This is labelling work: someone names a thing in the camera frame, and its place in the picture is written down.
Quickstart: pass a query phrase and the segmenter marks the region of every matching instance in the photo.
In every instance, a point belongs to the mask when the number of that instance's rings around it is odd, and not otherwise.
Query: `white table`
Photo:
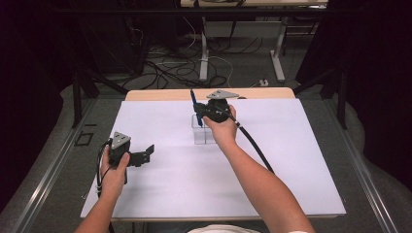
[[[232,92],[249,97],[259,88],[243,90],[246,94],[242,89]],[[214,90],[194,91],[199,102],[205,102],[204,93]],[[235,106],[238,120],[254,137],[306,215],[344,215],[342,201],[300,101],[291,98],[292,91],[288,88],[264,91],[258,99],[228,99],[228,102]],[[111,137],[115,131],[131,136],[132,152],[154,144],[154,153],[150,163],[127,169],[128,184],[115,207],[113,220],[259,219],[218,146],[194,143],[189,90],[159,91],[163,100],[156,98],[155,90],[141,92],[152,98],[138,98],[139,92],[133,91],[122,102]],[[276,96],[277,92],[281,98],[268,97]],[[171,100],[164,101],[167,93]],[[240,132],[237,141],[261,163]],[[87,215],[96,201],[94,181],[81,217]]]
[[[199,0],[199,7],[201,8],[216,8],[236,6],[236,2],[232,3],[213,3]],[[299,6],[319,6],[325,5],[327,0],[246,0],[242,7],[299,7]],[[181,0],[181,6],[193,8],[194,0]],[[207,80],[207,67],[209,59],[209,51],[207,50],[207,38],[211,37],[229,37],[231,21],[206,21],[203,18],[204,33],[202,36],[202,59],[200,65],[199,79],[201,81]],[[282,17],[281,21],[238,21],[232,37],[265,37],[274,38],[275,50],[270,51],[270,56],[275,69],[276,78],[278,82],[285,81],[285,75],[282,70],[282,65],[279,60],[279,54],[282,48],[282,43],[285,37],[286,28],[288,25],[288,18]]]

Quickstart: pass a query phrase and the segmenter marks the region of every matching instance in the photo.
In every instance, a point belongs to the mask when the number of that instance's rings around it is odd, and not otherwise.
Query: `hand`
[[[229,105],[229,109],[233,117],[236,118],[236,110],[233,106]],[[207,116],[204,116],[203,121],[212,129],[213,137],[219,147],[222,148],[228,144],[236,144],[237,126],[232,119],[228,118],[224,122],[217,123],[209,119]]]
[[[100,176],[103,179],[100,198],[118,200],[124,186],[124,172],[130,160],[130,154],[126,152],[123,155],[118,167],[111,167],[109,164],[109,149],[109,146],[104,149],[102,165],[100,167]]]

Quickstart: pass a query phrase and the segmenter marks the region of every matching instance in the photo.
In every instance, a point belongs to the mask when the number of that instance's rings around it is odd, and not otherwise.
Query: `person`
[[[236,118],[236,110],[231,105],[229,108],[234,118]],[[233,120],[228,119],[216,123],[204,116],[203,121],[212,129],[215,142],[227,158],[248,199],[271,233],[315,232],[288,187],[275,174],[254,161],[237,145],[237,126]],[[91,209],[77,232],[91,232],[88,231],[89,229],[93,229],[93,232],[105,232],[107,230],[116,200],[121,193],[124,182],[123,174],[128,157],[125,154],[119,167],[108,172],[103,182],[102,195],[99,201]],[[108,151],[105,150],[101,171],[105,171],[107,168]],[[230,227],[224,228],[224,232],[230,232],[230,229],[233,232],[240,232],[241,230],[255,232],[244,228],[233,229]],[[207,232],[206,230],[207,227],[203,230],[198,228],[190,232]]]

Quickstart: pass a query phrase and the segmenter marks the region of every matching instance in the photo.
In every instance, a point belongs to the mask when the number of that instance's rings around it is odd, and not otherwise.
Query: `gray carpet floor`
[[[222,59],[216,58],[213,62],[220,75],[230,76],[229,83],[232,87],[249,87],[256,84],[259,79],[268,79],[269,86],[295,87],[297,83],[293,79],[310,40],[310,37],[295,37],[288,40],[287,54],[281,57],[285,76],[288,78],[286,83],[276,82],[267,53],[268,45],[265,42],[258,52],[241,55],[219,54]],[[233,42],[234,50],[242,49],[236,43],[237,41]],[[245,44],[244,41],[238,41],[238,43],[239,45]],[[162,51],[158,49],[151,52],[153,53],[150,55],[155,55],[155,52]],[[112,79],[121,80],[121,77],[112,77]],[[142,77],[128,82],[125,86],[129,89],[139,89],[152,80],[153,78]],[[71,87],[61,92],[64,97],[64,107],[58,123],[27,178],[1,213],[0,232],[13,232],[17,229],[17,224],[21,223],[21,215],[30,203],[36,188],[42,182],[53,159],[61,153],[61,149],[67,144],[69,136],[74,134],[75,130],[77,130],[77,139],[80,138],[80,134],[92,135],[90,143],[82,146],[85,139],[82,138],[77,144],[73,143],[68,147],[67,156],[64,161],[61,161],[63,166],[56,172],[47,198],[40,204],[38,212],[33,214],[32,221],[23,223],[29,225],[28,232],[72,232],[81,222],[80,210],[85,202],[83,196],[88,191],[94,176],[95,156],[100,145],[109,136],[120,102],[124,98],[103,84],[97,86],[101,95],[96,100],[84,100],[84,106],[91,107],[89,112],[85,113],[84,121],[74,130],[71,129],[74,118]],[[169,82],[166,88],[187,87]],[[336,99],[322,100],[319,96],[319,89],[319,86],[314,86],[297,97],[302,101],[348,214],[332,219],[313,218],[311,221],[318,232],[385,232],[376,218],[375,210],[370,205],[370,197],[365,195],[365,188],[355,172],[356,168],[348,155],[348,148],[342,138],[341,129],[336,126],[335,119],[330,113],[330,105],[334,106]],[[346,117],[350,143],[361,153],[363,131],[356,112],[349,105]],[[364,163],[368,168],[367,173],[370,174],[382,197],[381,201],[395,223],[397,232],[411,232],[411,192],[373,164],[366,160]],[[115,228],[117,232],[132,231],[131,223],[116,222]]]

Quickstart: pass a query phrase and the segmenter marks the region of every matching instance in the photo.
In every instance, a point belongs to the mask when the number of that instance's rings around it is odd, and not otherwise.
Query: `forearm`
[[[285,184],[235,143],[220,146],[246,195],[271,232],[313,232],[306,215]]]
[[[116,198],[100,197],[76,232],[107,232],[116,201]]]

